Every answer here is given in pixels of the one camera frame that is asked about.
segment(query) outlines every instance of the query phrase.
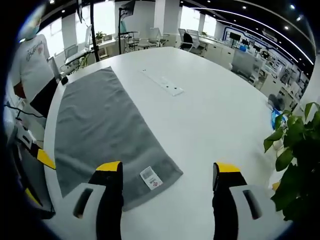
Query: towel label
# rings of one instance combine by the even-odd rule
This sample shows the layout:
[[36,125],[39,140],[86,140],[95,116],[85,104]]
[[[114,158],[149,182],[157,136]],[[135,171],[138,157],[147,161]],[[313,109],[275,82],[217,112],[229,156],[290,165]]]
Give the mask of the towel label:
[[150,166],[140,172],[140,176],[150,190],[153,190],[163,184],[161,179]]

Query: desk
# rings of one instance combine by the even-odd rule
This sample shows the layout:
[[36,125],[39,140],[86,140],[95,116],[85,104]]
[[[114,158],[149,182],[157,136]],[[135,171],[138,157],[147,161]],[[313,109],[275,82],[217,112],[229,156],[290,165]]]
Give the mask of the desk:
[[110,40],[106,40],[106,41],[103,41],[103,42],[99,43],[98,46],[99,46],[99,48],[107,48],[109,46],[115,45],[117,42],[118,42],[117,40],[112,38]]
[[[68,84],[109,66],[163,149],[184,172],[167,190],[122,214],[122,239],[212,240],[214,162],[235,164],[248,184],[267,186],[276,160],[270,152],[264,154],[263,141],[273,132],[267,98],[223,67],[173,47],[102,60],[71,74]],[[163,74],[184,92],[168,94],[143,69]],[[52,160],[64,89],[59,83],[46,121],[44,150]],[[55,197],[49,184],[48,190]]]
[[222,44],[222,45],[226,45],[226,43],[224,41],[219,41],[219,40],[216,40],[212,37],[209,37],[209,36],[199,36],[199,40],[200,42],[204,42],[204,43],[208,43],[208,44],[212,44],[212,43],[218,43],[218,44]]

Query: window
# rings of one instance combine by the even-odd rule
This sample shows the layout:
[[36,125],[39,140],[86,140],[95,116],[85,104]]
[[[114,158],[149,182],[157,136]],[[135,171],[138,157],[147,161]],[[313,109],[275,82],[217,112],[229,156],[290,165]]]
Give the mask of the window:
[[[90,6],[82,8],[82,23],[80,23],[79,17],[75,14],[75,31],[78,44],[85,42],[87,25],[90,22]],[[106,35],[116,33],[115,27],[115,2],[113,0],[99,2],[94,4],[93,7],[94,17],[94,32],[103,32]]]
[[43,34],[46,39],[49,54],[51,57],[64,50],[64,39],[62,37],[61,17],[43,28],[38,34]]
[[216,32],[217,20],[209,15],[205,15],[203,31],[209,35],[214,37]]
[[181,29],[190,29],[198,31],[200,21],[200,12],[186,6],[182,7],[181,13]]

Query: gray towel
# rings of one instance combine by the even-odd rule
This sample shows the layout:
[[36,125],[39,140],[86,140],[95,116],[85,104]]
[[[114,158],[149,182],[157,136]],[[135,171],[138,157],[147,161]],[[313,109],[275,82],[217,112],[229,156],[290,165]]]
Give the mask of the gray towel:
[[[54,151],[62,196],[87,183],[98,166],[121,161],[124,211],[150,200],[183,174],[111,67],[66,87],[57,116]],[[163,182],[153,190],[140,176],[147,167]]]

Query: potted plant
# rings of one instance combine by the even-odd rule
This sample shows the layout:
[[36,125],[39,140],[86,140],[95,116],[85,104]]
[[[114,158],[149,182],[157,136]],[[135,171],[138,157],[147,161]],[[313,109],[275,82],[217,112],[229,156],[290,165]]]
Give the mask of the potted plant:
[[96,44],[102,43],[102,40],[104,39],[104,36],[105,36],[105,34],[102,33],[102,31],[98,31],[98,32],[95,34],[95,42],[96,42]]
[[[317,111],[308,123],[301,116],[284,111],[275,119],[275,132],[264,142],[264,152],[283,138],[284,151],[275,162],[276,171],[285,170],[275,194],[271,197],[277,211],[282,210],[284,220],[301,222],[319,204],[320,184],[320,105],[311,102],[305,106],[307,121],[312,105]],[[288,117],[286,125],[281,125],[282,117]]]

